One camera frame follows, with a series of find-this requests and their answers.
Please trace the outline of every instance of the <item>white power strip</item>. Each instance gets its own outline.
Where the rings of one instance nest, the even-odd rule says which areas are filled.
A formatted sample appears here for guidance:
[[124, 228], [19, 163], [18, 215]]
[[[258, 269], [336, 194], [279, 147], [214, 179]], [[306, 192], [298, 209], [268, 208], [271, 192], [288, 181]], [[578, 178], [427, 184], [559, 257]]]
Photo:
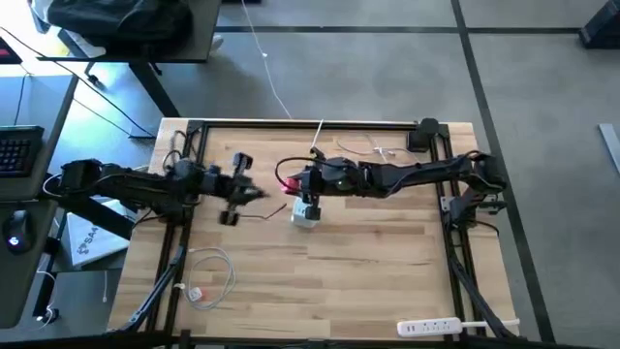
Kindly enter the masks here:
[[[504, 325], [518, 325], [519, 319], [502, 321]], [[398, 335], [402, 337], [416, 337], [424, 335], [459, 334], [464, 328], [484, 327], [485, 322], [461, 323], [459, 318], [443, 318], [428, 320], [401, 321], [396, 325]]]

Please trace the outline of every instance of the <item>wooden tabletop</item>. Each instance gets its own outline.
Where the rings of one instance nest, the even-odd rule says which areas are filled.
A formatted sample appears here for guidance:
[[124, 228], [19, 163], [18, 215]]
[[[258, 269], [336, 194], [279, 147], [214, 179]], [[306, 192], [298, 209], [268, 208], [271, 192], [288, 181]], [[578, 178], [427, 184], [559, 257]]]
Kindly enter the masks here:
[[[188, 119], [164, 119], [150, 164], [162, 171], [174, 130], [185, 131]], [[450, 123], [455, 154], [477, 148], [470, 123]], [[219, 246], [232, 258], [236, 286], [213, 310], [196, 310], [179, 300], [174, 330], [192, 336], [254, 338], [396, 339], [396, 323], [404, 319], [454, 316], [448, 264], [439, 222], [434, 185], [411, 187], [385, 200], [322, 198], [321, 222], [308, 231], [290, 222], [294, 198], [284, 195], [273, 169], [289, 156], [307, 156], [313, 130], [210, 128], [205, 163], [232, 171], [237, 151], [254, 157], [247, 172], [271, 197], [242, 209], [243, 214], [266, 215], [288, 206], [268, 221], [241, 218], [236, 227], [222, 226], [217, 216], [224, 202], [204, 198], [195, 210], [190, 247]], [[382, 147], [404, 147], [404, 132], [369, 132]], [[336, 144], [359, 151], [370, 148], [360, 132], [322, 131], [317, 147], [327, 157], [383, 162], [378, 154], [356, 155]], [[397, 151], [389, 162], [408, 165], [430, 161], [429, 154]], [[299, 171], [304, 162], [282, 166], [282, 175]], [[492, 222], [481, 215], [480, 220]], [[112, 313], [110, 328], [128, 320], [153, 286], [165, 232], [156, 221], [139, 225], [129, 246]], [[488, 228], [469, 232], [480, 292], [502, 319], [514, 310], [499, 240]], [[189, 268], [207, 252], [190, 253]], [[193, 283], [210, 298], [225, 281], [227, 266], [209, 261], [198, 267]], [[469, 301], [466, 310], [471, 314]], [[168, 294], [163, 296], [158, 328], [163, 328]]]

